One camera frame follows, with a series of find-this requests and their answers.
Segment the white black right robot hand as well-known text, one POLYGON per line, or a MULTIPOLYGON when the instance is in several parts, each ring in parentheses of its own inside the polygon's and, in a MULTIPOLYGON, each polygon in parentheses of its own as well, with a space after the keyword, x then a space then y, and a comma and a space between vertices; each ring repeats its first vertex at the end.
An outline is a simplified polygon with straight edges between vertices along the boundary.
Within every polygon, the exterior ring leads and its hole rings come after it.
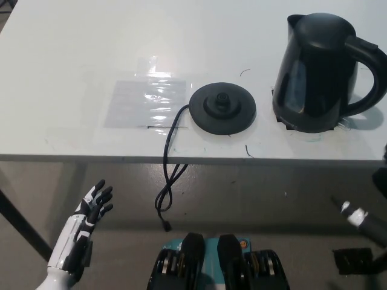
POLYGON ((350 201, 339 199, 335 196, 330 197, 332 203, 339 209, 341 215, 358 230, 367 218, 368 212, 360 207, 356 207, 350 201))

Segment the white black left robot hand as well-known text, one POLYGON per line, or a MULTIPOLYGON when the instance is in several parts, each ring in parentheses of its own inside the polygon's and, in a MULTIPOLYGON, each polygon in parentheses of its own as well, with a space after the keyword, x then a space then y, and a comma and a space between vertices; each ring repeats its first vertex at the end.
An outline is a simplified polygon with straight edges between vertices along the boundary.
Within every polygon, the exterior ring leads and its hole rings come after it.
POLYGON ((48 262, 55 268, 76 276, 89 266, 93 243, 91 235, 98 221, 113 208, 112 187, 100 180, 83 197, 74 213, 67 219, 48 262))

